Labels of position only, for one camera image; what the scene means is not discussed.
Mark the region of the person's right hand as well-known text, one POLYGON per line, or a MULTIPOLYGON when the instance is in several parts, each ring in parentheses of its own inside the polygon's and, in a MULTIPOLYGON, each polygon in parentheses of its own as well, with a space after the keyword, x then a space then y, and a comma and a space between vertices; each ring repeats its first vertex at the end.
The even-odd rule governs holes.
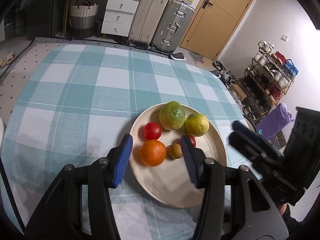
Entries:
POLYGON ((288 203, 276 203, 276 207, 281 216, 285 214, 290 215, 290 206, 288 203))

